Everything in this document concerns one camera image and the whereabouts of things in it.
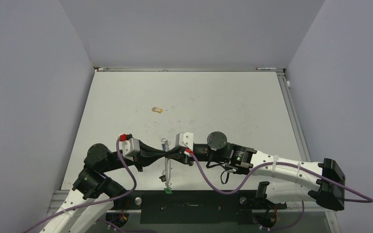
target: bolt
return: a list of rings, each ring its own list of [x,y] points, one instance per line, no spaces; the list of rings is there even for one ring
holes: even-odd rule
[[[240,199],[239,199],[239,203],[241,203],[241,204],[244,204],[244,203],[246,203],[247,202],[247,198],[246,197],[241,197]]]
[[[142,203],[142,198],[140,198],[140,197],[135,198],[135,204],[136,205],[140,205],[141,203]]]

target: gray wall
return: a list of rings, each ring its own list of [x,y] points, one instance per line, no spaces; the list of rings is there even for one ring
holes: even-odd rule
[[[313,160],[336,159],[373,197],[373,1],[325,1],[287,76]],[[373,203],[337,215],[344,233],[373,232]]]
[[[60,0],[95,66],[287,67],[323,0]]]
[[[92,76],[58,0],[0,0],[0,233],[45,216]]]

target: white table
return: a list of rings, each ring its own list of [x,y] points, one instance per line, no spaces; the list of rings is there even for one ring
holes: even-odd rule
[[[153,112],[153,107],[164,112]],[[275,72],[96,72],[62,189],[72,188],[90,146],[103,143],[116,151],[121,133],[132,133],[160,149],[162,138],[173,147],[177,133],[192,132],[195,143],[206,143],[213,131],[223,132],[235,144],[301,160]],[[132,166],[137,190],[162,190],[165,185],[158,177],[163,169],[163,159],[144,172]],[[222,168],[204,171],[224,190],[235,189],[244,178],[232,174],[228,184],[222,185]],[[107,175],[126,189],[133,185],[124,169]],[[256,189],[265,180],[272,179],[251,177],[243,189]],[[176,161],[172,162],[171,182],[175,190],[210,189],[196,166]]]

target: robotic arm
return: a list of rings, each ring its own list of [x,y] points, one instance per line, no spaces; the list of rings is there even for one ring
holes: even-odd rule
[[[245,180],[249,175],[262,175],[286,181],[259,183],[255,198],[266,204],[303,200],[315,201],[330,210],[344,209],[344,189],[336,184],[343,186],[345,175],[331,159],[325,159],[323,163],[288,160],[230,143],[221,132],[211,133],[206,144],[194,144],[192,133],[180,133],[176,137],[175,148],[169,151],[149,147],[131,134],[123,134],[119,140],[125,163],[135,166],[139,172],[160,158],[172,159],[189,166],[193,166],[194,162],[207,162],[206,167],[210,167],[210,163],[215,162],[225,164],[224,169],[228,173],[247,175]],[[84,164],[84,169],[79,173],[66,201],[58,210],[65,214],[52,218],[42,229],[42,233],[84,233],[107,210],[114,206],[123,206],[123,199],[118,199],[84,208],[77,206],[72,211],[65,211],[72,206],[88,205],[95,200],[114,198],[127,192],[124,187],[105,175],[105,172],[124,167],[117,152],[111,152],[103,144],[95,144],[88,150]],[[198,168],[207,183],[216,189],[205,177],[199,164]],[[314,173],[319,174],[321,179],[313,175]]]

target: yellow object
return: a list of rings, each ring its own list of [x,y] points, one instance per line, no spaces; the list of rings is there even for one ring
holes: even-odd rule
[[[164,110],[162,108],[153,107],[152,111],[156,113],[162,113]]]

